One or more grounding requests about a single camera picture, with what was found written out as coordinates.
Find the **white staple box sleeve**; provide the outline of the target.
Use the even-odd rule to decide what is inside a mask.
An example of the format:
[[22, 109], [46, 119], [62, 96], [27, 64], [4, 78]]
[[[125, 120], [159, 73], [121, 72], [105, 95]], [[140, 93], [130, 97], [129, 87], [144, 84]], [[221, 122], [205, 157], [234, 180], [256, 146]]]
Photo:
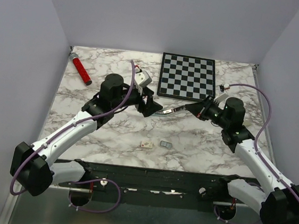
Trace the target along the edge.
[[142, 148], [152, 148], [153, 147], [153, 142], [142, 141], [140, 146]]

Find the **staple tray with staples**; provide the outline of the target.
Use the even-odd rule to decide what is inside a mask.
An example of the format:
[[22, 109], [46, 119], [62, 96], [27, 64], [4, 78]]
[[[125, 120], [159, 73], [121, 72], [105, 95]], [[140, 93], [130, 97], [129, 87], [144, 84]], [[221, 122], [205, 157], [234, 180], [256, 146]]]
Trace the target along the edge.
[[171, 143], [165, 142], [163, 140], [160, 141], [160, 146], [163, 147], [163, 148], [168, 148], [168, 149], [172, 148], [172, 144]]

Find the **light blue stapler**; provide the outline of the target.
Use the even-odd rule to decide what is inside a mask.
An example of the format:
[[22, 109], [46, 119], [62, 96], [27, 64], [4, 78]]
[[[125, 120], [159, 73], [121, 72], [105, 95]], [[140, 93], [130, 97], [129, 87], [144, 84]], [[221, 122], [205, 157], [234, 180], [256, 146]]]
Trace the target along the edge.
[[155, 117], [167, 117], [167, 116], [171, 116], [171, 115], [175, 115], [181, 112], [184, 112], [186, 110], [185, 105], [179, 106], [179, 107], [174, 107], [174, 108], [169, 108], [169, 109], [162, 109], [159, 110], [155, 113], [152, 114], [152, 116]]

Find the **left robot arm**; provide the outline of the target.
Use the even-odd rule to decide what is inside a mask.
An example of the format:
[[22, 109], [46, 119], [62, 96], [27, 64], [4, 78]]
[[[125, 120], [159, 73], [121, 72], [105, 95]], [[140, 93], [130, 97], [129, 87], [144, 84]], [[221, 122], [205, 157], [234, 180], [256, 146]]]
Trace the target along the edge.
[[105, 77], [99, 92], [68, 123], [49, 136], [30, 145], [23, 142], [14, 150], [10, 173], [12, 181], [20, 183], [32, 196], [40, 195], [50, 185], [73, 182], [83, 188], [89, 184], [87, 166], [81, 160], [58, 163], [57, 160], [84, 136], [99, 130], [121, 107], [135, 106], [144, 117], [162, 109], [153, 101], [152, 82], [145, 72], [139, 72], [130, 84], [121, 75]]

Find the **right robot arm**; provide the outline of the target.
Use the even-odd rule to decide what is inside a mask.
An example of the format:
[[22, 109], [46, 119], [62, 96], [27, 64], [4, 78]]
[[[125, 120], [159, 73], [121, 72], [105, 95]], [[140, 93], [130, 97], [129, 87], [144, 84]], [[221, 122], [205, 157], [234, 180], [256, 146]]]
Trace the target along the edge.
[[196, 118], [210, 120], [221, 128], [224, 143], [244, 161], [261, 185], [257, 188], [231, 175], [217, 186], [217, 197], [222, 201], [240, 200], [260, 216], [262, 224], [299, 224], [299, 185], [294, 185], [280, 173], [255, 147], [255, 137], [243, 125], [245, 108], [242, 100], [228, 98], [221, 109], [214, 99], [207, 97], [185, 108]]

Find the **grey green stapler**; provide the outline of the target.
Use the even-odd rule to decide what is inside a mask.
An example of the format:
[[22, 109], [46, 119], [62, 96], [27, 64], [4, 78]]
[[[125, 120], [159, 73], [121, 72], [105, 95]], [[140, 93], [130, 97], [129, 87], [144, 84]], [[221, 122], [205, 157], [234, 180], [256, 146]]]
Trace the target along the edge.
[[249, 127], [249, 126], [251, 125], [251, 123], [250, 123], [249, 121], [244, 121], [243, 125], [244, 125], [245, 127]]

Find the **black grey chessboard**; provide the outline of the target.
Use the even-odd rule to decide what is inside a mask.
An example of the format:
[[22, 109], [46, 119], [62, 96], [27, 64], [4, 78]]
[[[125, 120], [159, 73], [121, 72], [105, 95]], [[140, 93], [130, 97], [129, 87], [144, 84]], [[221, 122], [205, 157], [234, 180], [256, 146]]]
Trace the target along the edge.
[[157, 95], [199, 102], [215, 97], [215, 60], [163, 53]]

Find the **red glitter toy microphone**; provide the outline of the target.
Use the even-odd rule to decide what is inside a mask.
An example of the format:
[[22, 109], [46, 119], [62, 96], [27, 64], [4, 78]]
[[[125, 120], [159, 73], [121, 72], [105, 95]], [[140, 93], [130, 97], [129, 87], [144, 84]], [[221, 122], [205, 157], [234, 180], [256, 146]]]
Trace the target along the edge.
[[76, 53], [71, 53], [69, 55], [69, 59], [73, 63], [73, 65], [76, 67], [77, 72], [81, 76], [82, 81], [85, 83], [86, 86], [89, 86], [92, 84], [92, 80], [87, 73], [85, 67], [83, 66], [79, 56]]

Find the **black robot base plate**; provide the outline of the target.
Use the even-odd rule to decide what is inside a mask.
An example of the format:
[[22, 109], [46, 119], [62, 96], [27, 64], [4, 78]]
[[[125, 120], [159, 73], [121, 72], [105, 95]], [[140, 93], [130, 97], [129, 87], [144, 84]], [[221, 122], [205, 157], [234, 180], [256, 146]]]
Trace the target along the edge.
[[[84, 163], [87, 166], [84, 176], [79, 181], [69, 183], [79, 187], [90, 186], [91, 188], [94, 185], [98, 187], [108, 186], [109, 188], [114, 186], [118, 192], [110, 192], [109, 194], [99, 192], [98, 194], [89, 195], [84, 192], [69, 191], [69, 198], [74, 205], [78, 206], [84, 206], [91, 200], [111, 204], [124, 203], [160, 208], [196, 209], [200, 212], [211, 212], [217, 206], [222, 217], [232, 218], [236, 213], [235, 202], [240, 201], [232, 198], [227, 193], [218, 194], [217, 192], [223, 183], [222, 180], [228, 176]], [[252, 178], [240, 178], [244, 179], [251, 186], [257, 187], [255, 180]], [[197, 204], [193, 204], [193, 200], [190, 199], [188, 201], [163, 201], [161, 199], [141, 200], [140, 197], [122, 197], [120, 188], [186, 193], [191, 198], [196, 197]]]

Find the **aluminium rail frame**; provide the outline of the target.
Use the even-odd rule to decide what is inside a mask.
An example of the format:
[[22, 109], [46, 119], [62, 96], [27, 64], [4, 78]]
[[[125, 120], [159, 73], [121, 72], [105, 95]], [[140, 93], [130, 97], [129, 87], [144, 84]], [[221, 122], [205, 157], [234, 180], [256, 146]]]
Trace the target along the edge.
[[[107, 193], [109, 194], [110, 192], [118, 192], [117, 189], [113, 186], [113, 188], [109, 188], [108, 186], [96, 186], [94, 185], [92, 188], [90, 186], [88, 187], [79, 187], [76, 186], [75, 184], [71, 184], [69, 182], [67, 183], [62, 183], [62, 184], [52, 184], [49, 188], [54, 188], [54, 189], [64, 189], [64, 190], [69, 190], [69, 191], [74, 191], [74, 192], [84, 192], [87, 194], [98, 194], [100, 193]], [[122, 197], [140, 197], [141, 200], [165, 200], [165, 201], [174, 201], [174, 200], [184, 200], [188, 201], [193, 200], [193, 204], [197, 204], [197, 198], [196, 197], [189, 197], [187, 196], [186, 193], [179, 193], [175, 191], [171, 192], [161, 192], [161, 191], [155, 191], [155, 190], [140, 190], [140, 189], [135, 189], [135, 188], [120, 188], [120, 193]]]

